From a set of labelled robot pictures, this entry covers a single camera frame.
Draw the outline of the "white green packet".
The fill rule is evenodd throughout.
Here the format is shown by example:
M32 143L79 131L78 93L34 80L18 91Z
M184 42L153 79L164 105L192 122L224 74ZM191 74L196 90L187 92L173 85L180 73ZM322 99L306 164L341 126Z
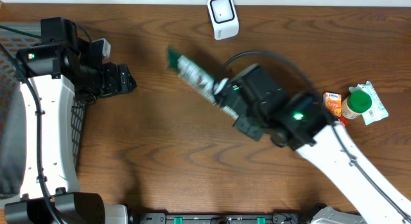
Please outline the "white green packet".
M214 97L231 85L228 78L215 82L207 71L172 47L167 50L167 59L169 67L178 74L178 77L213 105L216 105Z

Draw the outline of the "orange tissue pack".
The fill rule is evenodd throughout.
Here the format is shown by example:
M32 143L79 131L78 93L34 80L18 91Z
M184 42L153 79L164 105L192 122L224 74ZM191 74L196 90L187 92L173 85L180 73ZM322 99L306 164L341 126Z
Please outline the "orange tissue pack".
M342 97L340 94L325 92L323 102L333 116L340 117L342 115Z

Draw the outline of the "red orange stick packet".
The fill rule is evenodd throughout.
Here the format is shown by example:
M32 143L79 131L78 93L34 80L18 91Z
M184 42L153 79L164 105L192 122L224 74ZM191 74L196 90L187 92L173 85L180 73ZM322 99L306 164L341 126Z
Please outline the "red orange stick packet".
M339 118L338 118L338 121L339 121L339 122L341 123L341 125L343 125L343 126L347 126L347 125L348 125L347 120L346 120L343 116L339 117Z

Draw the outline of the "light green tissue packet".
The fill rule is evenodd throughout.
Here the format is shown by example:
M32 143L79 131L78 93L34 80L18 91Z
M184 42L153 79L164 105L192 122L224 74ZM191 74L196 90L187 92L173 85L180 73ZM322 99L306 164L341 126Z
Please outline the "light green tissue packet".
M371 107L362 114L363 120L366 125L380 121L389 116L388 111L383 106L383 103L381 102L377 92L375 91L375 88L370 81L366 81L365 84L358 84L356 87L349 87L349 92L351 93L357 90L366 92L372 100Z

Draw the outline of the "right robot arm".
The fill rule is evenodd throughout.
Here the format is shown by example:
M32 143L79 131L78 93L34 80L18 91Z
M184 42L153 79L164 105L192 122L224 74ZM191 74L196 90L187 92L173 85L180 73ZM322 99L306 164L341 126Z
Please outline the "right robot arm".
M237 114L235 127L258 141L268 134L325 174L366 223L410 223L405 198L367 159L345 127L307 92L290 98L259 65L215 80L211 94Z

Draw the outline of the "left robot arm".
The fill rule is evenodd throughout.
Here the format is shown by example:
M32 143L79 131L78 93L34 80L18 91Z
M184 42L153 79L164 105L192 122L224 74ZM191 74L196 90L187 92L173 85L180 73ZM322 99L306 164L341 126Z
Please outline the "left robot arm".
M19 201L7 203L7 223L137 223L123 204L83 193L73 157L72 113L98 99L132 92L126 64L109 62L105 39L80 38L62 17L41 20L40 42L10 58L26 114L26 162Z

